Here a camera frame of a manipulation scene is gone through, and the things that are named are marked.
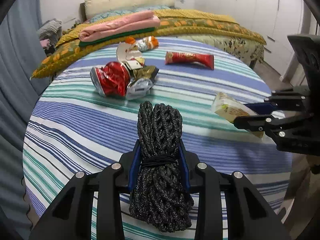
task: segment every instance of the cream bolster pillow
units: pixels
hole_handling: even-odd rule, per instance
[[[85,0],[85,14],[87,19],[96,14],[109,10],[117,10],[131,7],[166,5],[174,6],[175,0]]]

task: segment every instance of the silver screw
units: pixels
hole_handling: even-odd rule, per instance
[[[239,171],[236,171],[236,172],[233,174],[233,176],[235,176],[235,177],[238,178],[238,179],[241,179],[242,176],[243,176],[243,174],[242,174],[241,172],[239,172]]]
[[[114,170],[118,170],[119,168],[121,168],[121,164],[120,163],[114,163],[111,165],[111,168],[113,168]]]
[[[84,172],[83,171],[78,171],[76,173],[76,178],[78,178],[78,179],[82,178],[83,176],[84,176]]]
[[[198,166],[198,168],[201,169],[201,170],[204,170],[204,169],[207,168],[207,164],[205,164],[205,163],[198,163],[197,166]]]

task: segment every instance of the gray curtain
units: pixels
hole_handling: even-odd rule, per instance
[[[0,25],[0,205],[15,230],[28,239],[29,205],[23,201],[22,147],[26,127],[48,79],[29,81],[45,58],[36,35],[39,0],[16,0]]]

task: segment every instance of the bundled rope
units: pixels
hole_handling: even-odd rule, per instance
[[[177,163],[181,114],[164,104],[152,109],[146,101],[140,104],[137,128],[142,162],[129,211],[161,232],[185,230],[191,226],[188,212],[194,202],[180,183]]]

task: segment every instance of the striped bed sheet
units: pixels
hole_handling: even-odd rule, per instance
[[[211,110],[217,92],[244,103],[263,102],[268,86],[247,65],[235,57],[196,41],[159,37],[159,48],[144,52],[146,65],[160,70],[150,95],[126,101],[101,97],[89,75],[93,66],[116,60],[117,45],[106,46],[81,58],[63,71],[37,102],[25,134],[23,169],[27,191],[39,216],[77,171],[94,173],[119,160],[133,149],[137,135],[140,103],[164,103],[179,109],[183,118],[182,140],[186,150],[198,154],[201,162],[217,171],[242,171],[255,184],[275,212],[288,186],[291,154],[279,152],[269,138],[255,137],[236,129]],[[215,70],[198,65],[165,65],[166,51],[210,53]],[[282,118],[283,113],[274,112]],[[129,213],[129,195],[121,194],[124,234],[127,240],[194,239],[198,194],[190,212],[192,227],[175,233],[161,233]],[[96,239],[95,193],[92,239]],[[228,238],[226,203],[223,207],[223,237]]]

